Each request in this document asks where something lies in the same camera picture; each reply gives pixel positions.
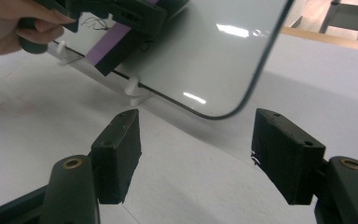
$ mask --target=purple strip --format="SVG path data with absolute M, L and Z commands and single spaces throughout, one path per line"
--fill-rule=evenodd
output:
M 156 4 L 159 0 L 147 1 L 151 4 Z M 86 59 L 95 66 L 130 30 L 130 27 L 117 22 L 87 53 Z

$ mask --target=white table surface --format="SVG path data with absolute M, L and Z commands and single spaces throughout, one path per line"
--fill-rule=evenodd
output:
M 49 54 L 0 58 L 0 205 L 48 183 L 53 164 L 87 154 L 128 99 L 58 66 Z M 327 146 L 358 159 L 358 51 L 281 35 L 249 104 L 201 119 L 154 96 L 140 110 L 143 155 L 126 202 L 102 223 L 315 223 L 289 206 L 250 159 L 255 109 L 282 113 Z

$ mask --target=hand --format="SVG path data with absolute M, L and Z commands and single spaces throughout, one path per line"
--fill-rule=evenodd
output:
M 21 18 L 36 18 L 36 30 L 18 29 Z M 21 49 L 18 36 L 47 44 L 63 34 L 61 24 L 74 20 L 33 0 L 0 0 L 0 55 Z

